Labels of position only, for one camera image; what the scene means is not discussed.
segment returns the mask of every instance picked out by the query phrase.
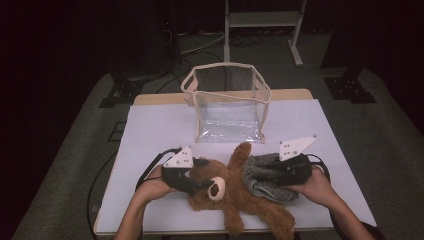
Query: teddy bear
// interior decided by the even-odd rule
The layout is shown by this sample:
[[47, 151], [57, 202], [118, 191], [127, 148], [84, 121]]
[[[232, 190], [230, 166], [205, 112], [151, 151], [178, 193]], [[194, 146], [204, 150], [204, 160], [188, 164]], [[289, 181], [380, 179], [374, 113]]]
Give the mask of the teddy bear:
[[209, 164], [193, 167], [189, 172], [191, 179], [199, 182], [213, 179], [217, 184], [189, 194], [189, 205], [195, 211], [222, 209], [225, 228], [232, 236], [243, 233], [244, 224], [240, 216], [240, 211], [243, 211], [257, 215], [278, 240], [293, 239], [293, 215], [282, 204], [253, 195], [243, 183], [243, 164], [251, 149], [252, 145], [248, 142], [238, 145], [227, 166], [218, 160], [208, 160]]

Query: gray carpet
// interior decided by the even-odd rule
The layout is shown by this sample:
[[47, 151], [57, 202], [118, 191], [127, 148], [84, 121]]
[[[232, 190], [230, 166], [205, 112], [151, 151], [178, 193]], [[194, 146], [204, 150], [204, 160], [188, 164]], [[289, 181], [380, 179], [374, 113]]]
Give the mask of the gray carpet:
[[[330, 35], [301, 34], [299, 53], [302, 68], [294, 65], [287, 46], [289, 36], [262, 37], [250, 47], [232, 47], [233, 62], [254, 65], [272, 89], [307, 88], [319, 99], [340, 147], [363, 191], [376, 222], [387, 239], [422, 239], [424, 236], [424, 139], [389, 94], [384, 82], [368, 70], [359, 81], [377, 103], [352, 104], [333, 100], [323, 77], [339, 76], [343, 69], [320, 69]], [[190, 49], [210, 38], [181, 37], [181, 46]], [[222, 45], [202, 52], [222, 59]], [[191, 67], [217, 62], [216, 56], [198, 53], [184, 57]], [[175, 68], [175, 75], [189, 68], [187, 62]], [[147, 83], [143, 93], [156, 93], [172, 74]], [[14, 239], [92, 239], [86, 217], [87, 194], [96, 174], [118, 149], [110, 141], [118, 122], [126, 121], [130, 104], [99, 108], [113, 86], [110, 75], [98, 81], [87, 98], [44, 179]], [[161, 93], [180, 92], [180, 83], [167, 84]], [[112, 136], [119, 139], [119, 132]], [[97, 215], [113, 159], [93, 187], [89, 203], [91, 224]], [[224, 239], [223, 236], [174, 236], [172, 239]], [[230, 239], [257, 239], [242, 235]], [[263, 235], [262, 239], [273, 239]], [[339, 239], [334, 231], [301, 233], [302, 239]]]

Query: human hand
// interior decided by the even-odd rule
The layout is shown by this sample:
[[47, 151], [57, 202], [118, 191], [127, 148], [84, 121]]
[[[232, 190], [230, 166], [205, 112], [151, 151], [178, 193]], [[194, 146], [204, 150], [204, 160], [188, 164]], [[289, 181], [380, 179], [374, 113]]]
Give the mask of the human hand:
[[150, 202], [159, 198], [164, 197], [170, 192], [177, 191], [168, 186], [162, 181], [162, 165], [157, 165], [147, 176], [146, 180], [138, 187], [134, 194], [134, 198]]
[[299, 192], [310, 201], [330, 209], [343, 201], [331, 187], [321, 168], [317, 166], [312, 167], [312, 176], [306, 183], [285, 188]]

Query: transparent plastic tote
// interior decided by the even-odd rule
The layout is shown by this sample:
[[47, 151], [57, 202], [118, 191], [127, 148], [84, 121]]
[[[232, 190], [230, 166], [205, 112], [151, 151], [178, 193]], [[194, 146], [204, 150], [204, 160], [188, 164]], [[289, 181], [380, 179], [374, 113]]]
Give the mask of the transparent plastic tote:
[[252, 65], [223, 62], [196, 66], [181, 84], [196, 109], [195, 142], [259, 142], [271, 90]]

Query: white tabletop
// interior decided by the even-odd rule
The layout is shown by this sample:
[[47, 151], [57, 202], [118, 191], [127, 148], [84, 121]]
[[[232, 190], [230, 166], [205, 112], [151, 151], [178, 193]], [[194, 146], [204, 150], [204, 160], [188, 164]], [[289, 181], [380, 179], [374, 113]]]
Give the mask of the white tabletop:
[[[191, 146], [194, 157], [228, 163], [239, 143], [195, 143], [195, 121], [195, 109], [186, 104], [131, 107], [96, 221], [96, 234], [117, 231], [139, 177], [159, 153]], [[318, 100], [272, 101], [263, 131], [266, 143], [253, 144], [252, 155], [277, 153], [280, 141], [317, 134], [318, 140], [304, 153], [317, 155], [325, 162], [334, 189], [361, 221], [376, 226]], [[303, 196], [285, 206], [296, 219], [297, 231], [333, 227], [328, 210]], [[258, 217], [241, 215], [246, 231], [268, 229]], [[195, 212], [188, 205], [187, 194], [170, 193], [147, 206], [144, 233], [223, 232], [223, 219], [220, 210]]]

